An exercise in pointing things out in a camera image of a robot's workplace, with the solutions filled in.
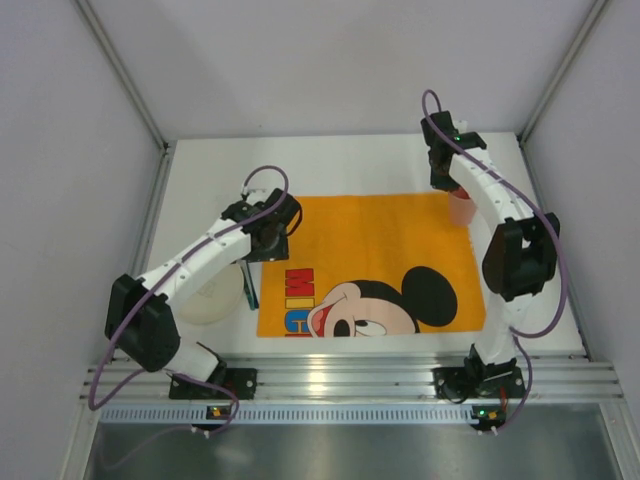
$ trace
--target mickey mouse ear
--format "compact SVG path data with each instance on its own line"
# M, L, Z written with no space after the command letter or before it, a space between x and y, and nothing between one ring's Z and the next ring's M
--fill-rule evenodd
M402 300L409 315L425 325L444 327L458 312L458 297L441 273L413 267L402 279Z

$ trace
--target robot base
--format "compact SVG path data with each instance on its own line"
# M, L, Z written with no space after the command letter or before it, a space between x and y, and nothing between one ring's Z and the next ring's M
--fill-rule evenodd
M524 381L522 372L514 367L510 373L485 381L471 377L465 367L441 367L433 370L436 397L452 403L464 403L478 398L499 400L522 398Z
M219 378L209 382L231 390L239 400L253 400L258 386L258 371L255 368L225 368ZM169 389L171 400L227 400L227 396L210 388L194 385L186 380L173 377Z

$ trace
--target black mounting bracket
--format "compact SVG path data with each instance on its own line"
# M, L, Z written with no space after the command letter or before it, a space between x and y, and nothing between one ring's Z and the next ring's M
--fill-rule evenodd
M553 213L547 220L560 234L560 221ZM558 255L549 232L538 217L515 221L507 218L498 225L482 261L482 274L493 293L507 302L542 291L553 278Z
M231 390L239 400L253 400L258 386L258 371L255 368L227 368L226 364L221 362L207 382ZM171 400L228 400L224 393L195 385L175 376L171 378L169 398Z
M429 115L433 123L451 141L455 142L464 150L471 148L487 148L487 144L476 132L459 133L453 126L451 113L449 111L436 112ZM429 165L431 165L431 186L436 190L453 192L460 188L460 185L449 176L451 159L456 153L440 136L431 128L426 118L420 121L424 141L429 146Z
M471 346L462 367L440 367L433 370L436 397L452 403L464 403L478 398L522 398L524 382L516 359L499 365L482 363Z
M111 287L104 334L111 338L125 316L148 292L143 279L122 275ZM180 335L166 303L166 295L152 295L122 332L118 347L147 372L157 372L174 357L180 347Z
M489 432L494 428L500 428L507 421L506 409L496 405L474 405L471 407L471 418L478 423L471 426L479 432Z
M244 198L229 205L220 218L239 223L273 206L281 195L282 190L276 188L266 201L257 202L255 205L251 205ZM292 195L287 194L285 200L273 213L242 227L244 233L251 235L251 253L244 257L244 260L250 263L287 260L289 258L287 226L296 215L301 215L301 210L300 203Z

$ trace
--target white table surface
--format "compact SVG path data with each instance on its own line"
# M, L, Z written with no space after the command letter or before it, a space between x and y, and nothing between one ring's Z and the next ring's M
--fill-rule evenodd
M493 162L518 188L533 196L513 133L483 133ZM429 192L429 164L421 135L353 135L180 140L177 144L148 267L171 258L201 235L222 210L238 199L246 175L255 167L282 167L290 192L300 196L370 195ZM281 185L277 173L254 177L252 187ZM479 214L470 226L478 267L491 238ZM259 265L252 266L260 292ZM535 297L522 330L542 329L559 298L558 275ZM483 284L485 305L489 292ZM193 326L176 319L182 336L199 340L220 354L466 354L478 332L400 335L370 338L259 338L258 312L245 300L223 321ZM527 341L540 355L582 354L582 341L569 307L548 336Z

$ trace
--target yellow towel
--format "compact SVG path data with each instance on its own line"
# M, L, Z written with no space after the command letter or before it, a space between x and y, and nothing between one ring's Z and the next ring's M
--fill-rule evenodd
M334 337L482 329L467 228L447 195L301 197L290 259L263 265L258 336Z

